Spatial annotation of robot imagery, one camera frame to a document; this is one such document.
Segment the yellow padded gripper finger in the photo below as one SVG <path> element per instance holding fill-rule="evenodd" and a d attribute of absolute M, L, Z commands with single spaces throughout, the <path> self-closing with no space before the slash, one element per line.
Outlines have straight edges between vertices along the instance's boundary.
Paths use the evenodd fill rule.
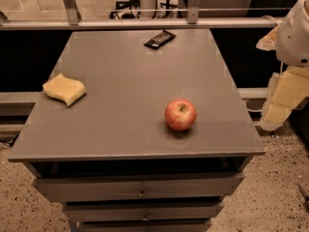
<path fill-rule="evenodd" d="M 274 73 L 268 83 L 260 127 L 264 131 L 276 131 L 308 96 L 308 68 L 288 67 L 282 73 Z"/>
<path fill-rule="evenodd" d="M 277 34 L 279 27 L 274 27 L 265 36 L 258 40 L 256 47 L 264 51 L 271 51 L 276 49 Z"/>

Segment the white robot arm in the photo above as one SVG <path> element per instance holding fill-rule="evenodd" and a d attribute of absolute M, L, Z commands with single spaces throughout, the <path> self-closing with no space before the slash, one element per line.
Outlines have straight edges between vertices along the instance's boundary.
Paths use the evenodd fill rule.
<path fill-rule="evenodd" d="M 256 47 L 276 51 L 287 69 L 274 73 L 267 86 L 267 100 L 259 126 L 276 131 L 292 111 L 309 96 L 309 0 L 298 0 L 283 20 L 259 39 Z"/>

